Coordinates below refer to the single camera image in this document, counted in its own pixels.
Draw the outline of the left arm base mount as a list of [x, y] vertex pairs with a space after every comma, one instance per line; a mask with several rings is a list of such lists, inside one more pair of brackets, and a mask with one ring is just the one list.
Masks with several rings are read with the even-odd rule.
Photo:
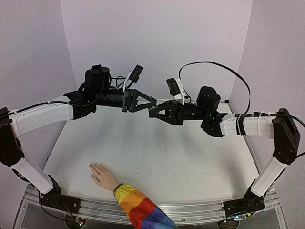
[[40, 194], [39, 196], [40, 204], [53, 209], [67, 211], [69, 213], [78, 213], [81, 205], [81, 199], [62, 194], [60, 186], [52, 177], [51, 181], [51, 190], [46, 194]]

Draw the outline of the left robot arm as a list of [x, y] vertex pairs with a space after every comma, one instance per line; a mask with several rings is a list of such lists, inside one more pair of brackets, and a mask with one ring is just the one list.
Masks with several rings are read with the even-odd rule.
[[34, 165], [22, 150], [19, 138], [41, 127], [69, 120], [77, 120], [97, 111], [98, 106], [121, 108], [123, 112], [138, 112], [156, 105], [156, 99], [131, 88], [143, 67], [137, 65], [123, 80], [123, 87], [113, 87], [110, 69], [94, 65], [85, 73], [85, 81], [78, 90], [65, 93], [55, 100], [35, 104], [20, 110], [0, 110], [0, 162], [16, 175], [34, 185], [53, 208], [64, 205], [64, 197], [57, 182]]

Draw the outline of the mannequin hand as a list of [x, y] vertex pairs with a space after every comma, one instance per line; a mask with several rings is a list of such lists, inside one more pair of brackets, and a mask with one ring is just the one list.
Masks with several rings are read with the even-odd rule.
[[92, 172], [93, 181], [100, 187], [106, 190], [114, 191], [120, 182], [112, 171], [102, 164], [91, 164], [89, 168]]

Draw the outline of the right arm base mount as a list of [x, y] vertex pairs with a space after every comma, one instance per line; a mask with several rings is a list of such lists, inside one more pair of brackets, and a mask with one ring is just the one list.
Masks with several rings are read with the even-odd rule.
[[251, 191], [251, 188], [248, 188], [243, 198], [225, 201], [222, 207], [225, 218], [230, 219], [232, 217], [253, 214], [257, 211], [264, 210], [266, 193], [258, 196]]

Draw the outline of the rainbow sleeve forearm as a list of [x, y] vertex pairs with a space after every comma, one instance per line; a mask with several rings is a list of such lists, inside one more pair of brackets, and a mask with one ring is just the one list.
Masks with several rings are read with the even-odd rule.
[[121, 183], [114, 196], [136, 229], [179, 228], [159, 207], [140, 190]]

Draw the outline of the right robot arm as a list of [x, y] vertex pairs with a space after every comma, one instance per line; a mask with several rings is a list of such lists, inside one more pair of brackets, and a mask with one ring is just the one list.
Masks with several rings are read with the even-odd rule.
[[186, 120], [200, 120], [203, 131], [212, 137], [259, 136], [273, 139], [272, 158], [250, 187], [250, 193], [261, 197], [298, 157], [300, 133], [294, 123], [296, 118], [284, 108], [276, 113], [219, 113], [219, 102], [216, 90], [203, 86], [196, 103], [166, 101], [150, 108], [149, 117], [172, 125], [183, 125]]

